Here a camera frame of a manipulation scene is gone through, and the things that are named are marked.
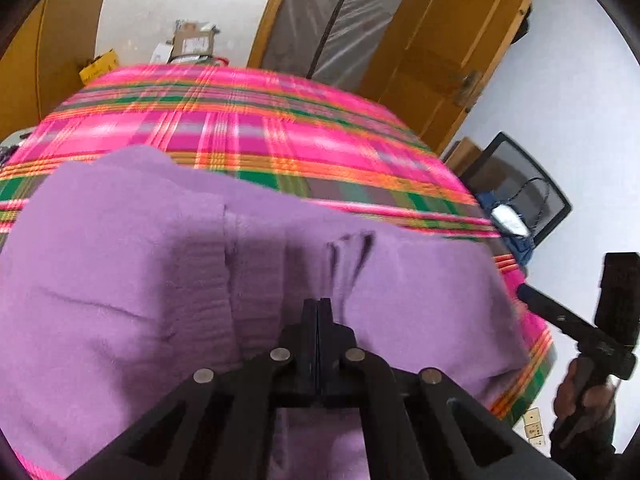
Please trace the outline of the black sleeved right forearm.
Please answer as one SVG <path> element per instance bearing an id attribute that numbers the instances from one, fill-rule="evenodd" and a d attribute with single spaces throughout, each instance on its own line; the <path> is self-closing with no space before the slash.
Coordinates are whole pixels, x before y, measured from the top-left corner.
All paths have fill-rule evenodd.
<path id="1" fill-rule="evenodd" d="M 613 445 L 616 411 L 603 422 L 578 432 L 567 446 L 560 445 L 559 431 L 550 434 L 551 459 L 575 479 L 640 480 L 639 429 L 621 453 Z"/>

